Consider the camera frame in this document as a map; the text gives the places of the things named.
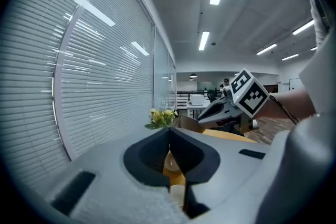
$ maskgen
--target white desk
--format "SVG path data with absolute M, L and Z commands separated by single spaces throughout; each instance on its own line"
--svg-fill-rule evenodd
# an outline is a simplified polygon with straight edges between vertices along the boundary
M 208 107 L 208 105 L 210 105 L 210 100 L 206 100 L 204 99 L 204 103 L 202 105 L 192 105 L 189 102 L 186 103 L 186 107 L 187 107 L 187 116 L 191 118 L 191 111 L 192 110 L 204 110 L 205 108 Z

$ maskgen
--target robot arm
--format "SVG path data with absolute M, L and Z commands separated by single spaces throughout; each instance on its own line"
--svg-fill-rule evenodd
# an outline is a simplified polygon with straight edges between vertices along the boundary
M 224 97 L 212 102 L 198 117 L 202 127 L 220 127 L 228 123 L 249 125 L 269 98 L 266 89 L 245 68 L 223 89 Z

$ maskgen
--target black cable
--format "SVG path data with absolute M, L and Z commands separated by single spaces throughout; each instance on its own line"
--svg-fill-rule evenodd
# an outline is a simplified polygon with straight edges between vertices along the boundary
M 287 115 L 287 117 L 291 121 L 293 121 L 294 124 L 299 123 L 298 119 L 296 117 L 294 117 L 273 95 L 270 95 L 269 98 L 271 100 L 273 100 L 274 102 L 276 102 L 279 107 L 281 107 L 281 109 L 285 112 L 285 114 Z

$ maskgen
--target flower bouquet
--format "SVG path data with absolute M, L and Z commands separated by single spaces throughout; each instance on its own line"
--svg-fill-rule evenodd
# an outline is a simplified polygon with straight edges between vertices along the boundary
M 145 127 L 148 129 L 157 129 L 163 127 L 171 127 L 175 116 L 177 116 L 177 111 L 172 110 L 155 110 L 151 109 L 149 118 L 151 119 L 151 123 L 146 124 Z

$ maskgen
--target floor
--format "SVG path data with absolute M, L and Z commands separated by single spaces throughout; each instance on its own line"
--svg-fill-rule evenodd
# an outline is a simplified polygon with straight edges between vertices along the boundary
M 270 145 L 274 136 L 284 130 L 290 130 L 294 126 L 291 120 L 259 118 L 257 119 L 259 129 L 244 134 L 257 143 Z

